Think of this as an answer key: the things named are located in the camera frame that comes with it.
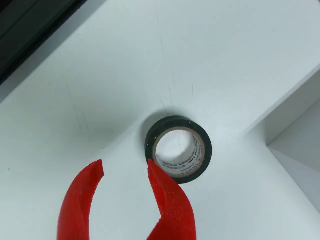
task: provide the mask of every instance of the black object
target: black object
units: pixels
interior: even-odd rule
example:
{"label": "black object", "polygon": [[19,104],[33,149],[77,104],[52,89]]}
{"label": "black object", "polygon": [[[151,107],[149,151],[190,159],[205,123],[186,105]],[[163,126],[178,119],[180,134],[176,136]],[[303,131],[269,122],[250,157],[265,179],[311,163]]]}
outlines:
{"label": "black object", "polygon": [[87,0],[2,0],[0,85]]}
{"label": "black object", "polygon": [[[194,150],[188,158],[179,163],[168,163],[157,159],[156,148],[160,139],[175,130],[190,132],[194,139]],[[189,183],[202,175],[212,157],[212,144],[206,131],[184,116],[168,116],[159,120],[145,138],[145,157],[153,160],[178,184]]]}

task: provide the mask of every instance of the roll of tape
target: roll of tape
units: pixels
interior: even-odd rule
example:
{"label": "roll of tape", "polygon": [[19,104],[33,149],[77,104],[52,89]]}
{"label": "roll of tape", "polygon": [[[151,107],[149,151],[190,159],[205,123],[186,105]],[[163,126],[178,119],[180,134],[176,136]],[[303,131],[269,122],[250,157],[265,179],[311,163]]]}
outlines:
{"label": "roll of tape", "polygon": [[[194,149],[185,159],[179,163],[162,161],[156,155],[156,149],[160,140],[169,132],[183,130],[192,134]],[[145,138],[145,157],[153,160],[178,184],[189,183],[200,177],[211,161],[212,144],[206,131],[183,116],[168,116],[149,130]]]}

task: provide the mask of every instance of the white table surface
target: white table surface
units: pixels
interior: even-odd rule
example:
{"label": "white table surface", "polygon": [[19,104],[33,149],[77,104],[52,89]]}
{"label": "white table surface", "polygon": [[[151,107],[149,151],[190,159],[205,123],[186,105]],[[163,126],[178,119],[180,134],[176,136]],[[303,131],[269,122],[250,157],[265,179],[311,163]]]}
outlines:
{"label": "white table surface", "polygon": [[160,214],[141,128],[162,111],[192,118],[214,147],[182,186],[198,239],[319,239],[318,212],[262,142],[243,139],[318,68],[319,21],[317,0],[105,2],[0,103],[1,237],[56,239],[71,182],[103,159],[91,239],[146,239]]}

